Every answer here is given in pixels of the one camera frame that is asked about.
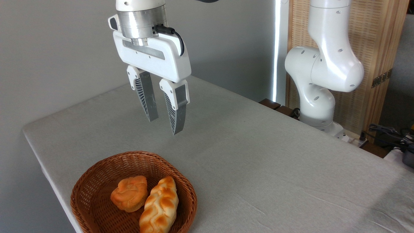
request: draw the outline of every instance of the golden brown crust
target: golden brown crust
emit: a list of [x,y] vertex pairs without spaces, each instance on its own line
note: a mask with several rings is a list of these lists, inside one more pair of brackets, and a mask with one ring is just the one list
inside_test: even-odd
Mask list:
[[167,233],[177,216],[178,196],[171,176],[161,179],[151,190],[140,217],[141,233]]
[[147,196],[147,179],[140,175],[121,180],[111,193],[111,201],[120,210],[134,212],[144,205]]

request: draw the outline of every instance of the woven basket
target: woven basket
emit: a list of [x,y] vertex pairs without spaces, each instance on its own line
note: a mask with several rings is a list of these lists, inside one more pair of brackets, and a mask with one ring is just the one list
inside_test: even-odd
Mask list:
[[111,201],[111,192],[125,178],[143,175],[148,193],[166,176],[176,182],[177,218],[170,233],[187,232],[197,211],[193,186],[175,167],[159,155],[145,151],[129,151],[97,162],[77,181],[70,196],[72,211],[84,232],[140,232],[139,219],[144,211],[127,213]]

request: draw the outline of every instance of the white robotic arm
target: white robotic arm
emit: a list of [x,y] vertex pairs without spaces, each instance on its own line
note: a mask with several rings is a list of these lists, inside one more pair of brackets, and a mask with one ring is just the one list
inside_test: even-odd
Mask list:
[[[216,2],[218,0],[198,0]],[[158,118],[151,73],[162,77],[173,134],[182,131],[191,66],[181,36],[168,28],[165,0],[116,0],[117,14],[108,19],[121,60],[127,63],[131,88],[136,90],[149,121]]]
[[345,134],[333,122],[335,99],[328,89],[350,92],[363,79],[363,66],[348,39],[350,4],[351,0],[311,0],[308,32],[319,50],[295,47],[285,60],[300,96],[300,121],[338,138]]

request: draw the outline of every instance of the gray table cover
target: gray table cover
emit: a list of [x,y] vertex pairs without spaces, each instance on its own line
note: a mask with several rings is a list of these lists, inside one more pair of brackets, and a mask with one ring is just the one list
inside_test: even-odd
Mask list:
[[148,122],[128,85],[24,128],[77,232],[70,194],[97,161],[159,154],[193,184],[191,232],[414,232],[414,174],[256,102],[189,77],[184,131]]

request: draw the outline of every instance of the cable connector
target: cable connector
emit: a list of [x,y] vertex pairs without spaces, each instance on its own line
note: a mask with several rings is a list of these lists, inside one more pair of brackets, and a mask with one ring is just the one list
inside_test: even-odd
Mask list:
[[365,137],[365,133],[364,132],[361,132],[361,134],[359,135],[359,140],[360,141],[365,141],[366,140],[366,137]]
[[154,30],[158,33],[163,33],[163,34],[167,34],[167,35],[173,35],[176,32],[174,28],[166,27],[162,24],[161,25],[155,25]]
[[158,32],[158,33],[162,33],[162,34],[167,34],[167,35],[176,35],[178,37],[178,39],[180,39],[180,47],[181,47],[181,53],[180,53],[180,57],[184,54],[184,42],[183,39],[181,38],[180,34],[178,34],[174,28],[172,27],[166,27],[163,24],[161,25],[155,25],[154,26],[154,31]]

